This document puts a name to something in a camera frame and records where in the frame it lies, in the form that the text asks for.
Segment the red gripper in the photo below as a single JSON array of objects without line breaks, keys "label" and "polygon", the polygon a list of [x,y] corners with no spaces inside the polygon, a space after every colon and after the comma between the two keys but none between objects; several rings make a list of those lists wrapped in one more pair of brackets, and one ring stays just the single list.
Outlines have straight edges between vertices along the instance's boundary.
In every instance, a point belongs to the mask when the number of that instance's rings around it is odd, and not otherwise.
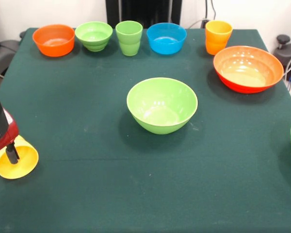
[{"label": "red gripper", "polygon": [[17,164],[20,157],[15,148],[14,140],[19,135],[19,129],[14,119],[9,123],[7,130],[0,130],[0,150],[6,147],[6,155],[11,164]]}]

